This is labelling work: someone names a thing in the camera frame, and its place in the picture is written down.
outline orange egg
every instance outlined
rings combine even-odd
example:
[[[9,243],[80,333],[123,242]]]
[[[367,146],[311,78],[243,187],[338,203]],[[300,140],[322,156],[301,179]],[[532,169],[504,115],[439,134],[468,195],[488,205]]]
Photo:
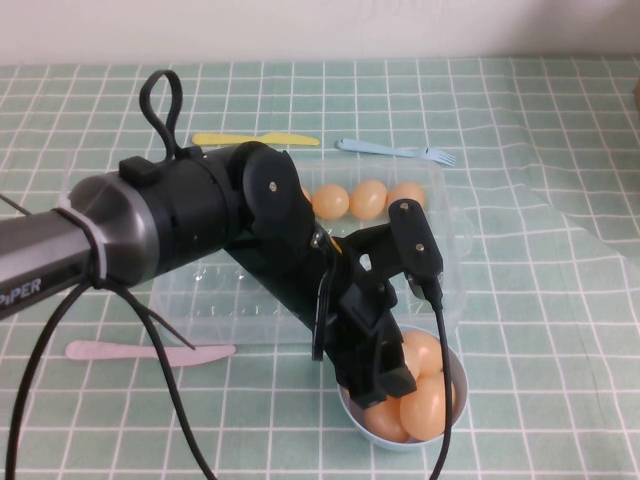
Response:
[[[362,182],[349,198],[349,210],[360,220],[371,220],[382,213],[387,200],[387,187],[379,180]]]
[[[391,205],[396,200],[410,198],[415,200],[424,209],[426,208],[427,198],[424,190],[420,185],[414,182],[404,182],[396,185],[387,196],[387,205]]]
[[[349,210],[349,194],[340,185],[322,185],[311,197],[313,211],[325,220],[336,220]]]
[[[418,352],[405,344],[402,344],[402,351],[404,352],[404,363],[407,365],[413,378],[417,380],[420,376],[420,356]]]
[[[390,442],[404,443],[409,434],[400,422],[400,399],[387,400],[364,411],[364,426],[374,435]]]
[[[444,373],[440,372],[438,375],[434,375],[432,378],[438,378],[439,382],[442,382],[442,386],[444,388]],[[456,386],[451,382],[451,403],[453,404],[453,408],[456,408]]]
[[[411,330],[402,334],[404,343],[420,357],[420,376],[432,376],[442,371],[440,341],[426,332]]]
[[[422,377],[417,387],[400,400],[400,421],[413,438],[424,442],[444,431],[444,382],[439,375]]]

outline pink plastic knife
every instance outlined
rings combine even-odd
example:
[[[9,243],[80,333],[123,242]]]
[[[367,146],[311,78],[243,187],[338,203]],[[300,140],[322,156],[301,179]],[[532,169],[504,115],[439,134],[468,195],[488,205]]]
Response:
[[[172,367],[190,367],[203,363],[215,362],[233,355],[234,345],[215,345],[197,347],[165,347],[169,364]],[[158,358],[153,347],[141,345],[124,345],[120,343],[76,340],[67,345],[66,357],[71,360],[115,360],[122,358]]]

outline green grid tablecloth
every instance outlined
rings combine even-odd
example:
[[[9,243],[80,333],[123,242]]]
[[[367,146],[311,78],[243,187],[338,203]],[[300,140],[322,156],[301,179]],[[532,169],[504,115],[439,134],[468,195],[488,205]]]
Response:
[[[448,192],[475,237],[451,341],[470,396],[443,478],[639,476],[640,57],[173,67],[186,94],[179,141],[291,130],[322,139],[320,152],[291,149],[298,161],[331,157],[342,137],[457,156]],[[0,190],[42,211],[57,203],[68,158],[72,184],[131,155],[162,158],[137,104],[155,68],[0,67]],[[150,288],[136,291],[148,300]],[[0,324],[0,442],[57,301]],[[63,353],[74,339],[144,336],[111,296],[74,307],[36,377],[20,478],[199,478],[157,364],[72,363]],[[414,480],[438,453],[371,447],[342,412],[331,366],[312,363],[306,345],[241,347],[176,373],[222,479]]]

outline clear plastic container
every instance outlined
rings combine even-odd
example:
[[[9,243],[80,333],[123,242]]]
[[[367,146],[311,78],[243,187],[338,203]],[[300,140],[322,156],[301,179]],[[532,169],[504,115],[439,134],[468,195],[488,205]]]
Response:
[[[466,303],[460,258],[471,249],[472,226],[462,211],[451,210],[442,169],[425,160],[377,156],[294,161],[302,186],[311,193],[325,183],[340,184],[350,193],[368,179],[380,180],[389,190],[406,181],[424,188],[426,216],[444,259],[445,321],[454,332]],[[385,215],[361,222],[347,213],[321,223],[330,234],[342,237],[387,221]],[[398,323],[437,333],[429,303],[411,293],[403,275],[391,283],[398,296],[393,309]],[[150,306],[195,345],[311,342],[311,332],[224,251],[158,277]]]

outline blue plastic fork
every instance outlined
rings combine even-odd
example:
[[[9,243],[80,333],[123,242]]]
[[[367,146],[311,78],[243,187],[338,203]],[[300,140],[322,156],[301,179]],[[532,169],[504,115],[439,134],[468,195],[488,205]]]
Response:
[[[349,152],[360,153],[377,153],[379,155],[393,155],[396,157],[406,158],[424,158],[431,160],[441,165],[447,165],[453,167],[456,164],[456,157],[453,155],[438,150],[437,148],[420,148],[417,150],[407,150],[404,148],[392,148],[385,145],[378,145],[377,143],[363,142],[361,140],[353,140],[351,138],[343,138],[336,142],[336,148],[340,150],[347,150]]]

